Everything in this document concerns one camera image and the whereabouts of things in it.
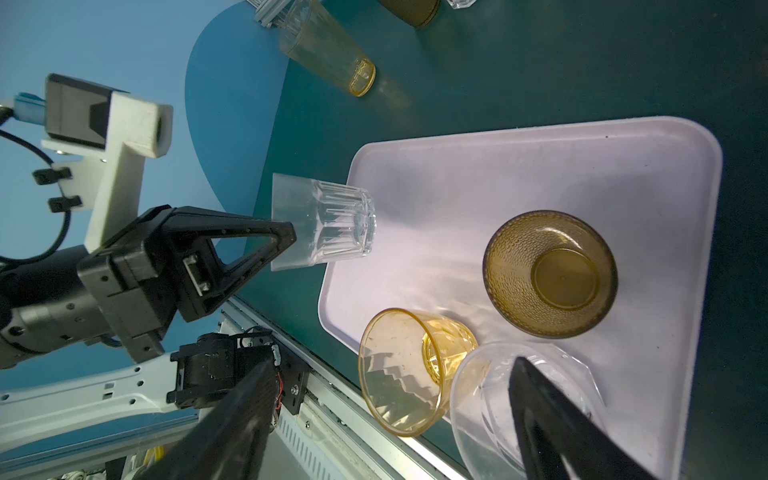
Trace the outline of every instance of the tray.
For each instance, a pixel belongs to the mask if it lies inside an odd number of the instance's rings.
[[[373,252],[327,267],[320,322],[355,352],[391,306],[462,321],[481,344],[541,342],[494,309],[483,253],[516,215],[575,215],[613,251],[618,294],[599,325],[553,343],[590,366],[608,435],[678,478],[721,170],[715,137],[670,117],[367,144],[348,183],[376,204]]]

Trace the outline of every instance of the green tabletop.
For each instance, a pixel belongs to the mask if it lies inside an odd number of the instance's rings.
[[[478,0],[416,31],[374,0],[326,0],[376,64],[354,98],[294,62],[254,215],[273,172],[345,183],[364,144],[675,115],[723,148],[685,478],[768,475],[768,2]],[[356,355],[317,317],[325,266],[263,272],[241,295],[357,383]],[[440,422],[426,438],[458,460]]]

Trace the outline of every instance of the yellow glass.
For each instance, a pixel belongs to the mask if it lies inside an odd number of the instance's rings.
[[[605,240],[578,218],[552,210],[519,215],[498,229],[485,250],[483,280],[507,321],[552,339],[597,325],[618,289]]]
[[[455,320],[399,308],[368,324],[357,368],[362,396],[389,432],[421,435],[448,411],[453,376],[477,340]]]
[[[356,97],[370,90],[376,66],[320,2],[296,0],[278,25],[285,55]]]

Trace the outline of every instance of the white bracket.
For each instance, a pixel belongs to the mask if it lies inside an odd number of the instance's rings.
[[[131,415],[178,410],[165,402],[176,386],[176,367],[163,355],[100,375],[0,391],[0,452]]]
[[[85,248],[93,252],[138,217],[145,157],[168,152],[174,109],[112,92],[104,150],[67,141],[45,139],[43,148],[81,155],[81,161],[56,162],[54,170],[70,169],[72,178],[59,181],[66,197],[82,202],[73,211],[93,210]]]

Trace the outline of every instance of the glass rim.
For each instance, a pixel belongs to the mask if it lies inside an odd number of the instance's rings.
[[[419,429],[413,430],[412,432],[404,432],[402,430],[395,429],[386,420],[384,420],[384,418],[382,418],[379,412],[376,411],[376,407],[373,406],[373,404],[369,399],[368,386],[365,380],[365,376],[362,374],[362,358],[363,358],[362,348],[365,345],[365,341],[368,338],[368,335],[373,330],[373,327],[382,318],[386,317],[390,313],[404,313],[407,316],[410,316],[413,320],[415,320],[419,324],[419,326],[422,327],[427,337],[429,338],[429,341],[432,342],[432,345],[435,346],[435,357],[437,358],[437,368],[438,368],[438,374],[440,377],[440,383],[438,383],[439,391],[437,395],[437,403],[436,403],[437,406],[432,410],[432,414],[427,418],[427,422],[424,424],[424,426]],[[442,364],[442,357],[440,356],[439,349],[437,348],[437,343],[435,342],[435,338],[429,332],[429,328],[427,328],[427,325],[420,318],[418,318],[417,315],[415,315],[413,312],[411,312],[410,310],[406,310],[404,308],[393,307],[393,308],[382,310],[381,312],[378,312],[376,315],[373,316],[371,321],[368,322],[366,331],[362,334],[362,339],[360,340],[360,349],[357,353],[357,373],[358,373],[358,376],[360,377],[360,389],[362,390],[362,397],[366,400],[366,404],[368,405],[368,410],[373,415],[373,418],[376,419],[376,421],[382,427],[384,427],[384,429],[387,432],[400,437],[415,437],[417,435],[421,435],[429,427],[434,425],[436,420],[435,417],[437,416],[440,410],[440,403],[442,402],[443,396],[445,395],[445,367]]]

